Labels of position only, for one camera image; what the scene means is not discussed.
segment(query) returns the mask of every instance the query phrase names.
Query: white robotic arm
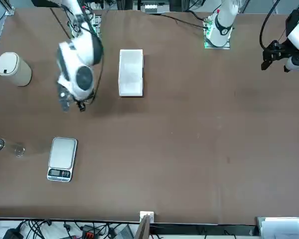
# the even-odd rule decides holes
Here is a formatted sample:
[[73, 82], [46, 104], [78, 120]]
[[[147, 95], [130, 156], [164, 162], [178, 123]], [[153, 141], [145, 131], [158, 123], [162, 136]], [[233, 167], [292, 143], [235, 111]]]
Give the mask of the white robotic arm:
[[267, 47], [265, 47], [262, 43], [264, 26], [279, 1], [280, 0], [276, 0], [274, 6], [268, 13], [260, 32], [260, 45], [264, 50], [264, 61], [261, 64], [261, 69], [266, 70], [273, 61], [288, 58], [288, 61], [284, 66], [284, 71], [289, 72], [299, 70], [299, 6], [297, 9], [293, 10], [286, 19], [286, 41], [280, 44], [277, 40], [274, 40]]
[[61, 75], [57, 81], [59, 101], [63, 111], [76, 102], [80, 111], [85, 110], [85, 101], [94, 92], [93, 71], [89, 66], [98, 64], [103, 55], [103, 46], [94, 32], [80, 0], [63, 0], [62, 7], [74, 16], [74, 24], [82, 34], [71, 42], [62, 42], [57, 50], [57, 63]]

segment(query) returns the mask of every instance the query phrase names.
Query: scale platform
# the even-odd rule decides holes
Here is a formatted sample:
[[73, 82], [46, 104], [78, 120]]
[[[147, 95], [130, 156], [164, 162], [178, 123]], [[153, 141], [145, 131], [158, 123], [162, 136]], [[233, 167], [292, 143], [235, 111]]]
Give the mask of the scale platform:
[[57, 137], [53, 139], [47, 179], [70, 182], [74, 166], [77, 140]]

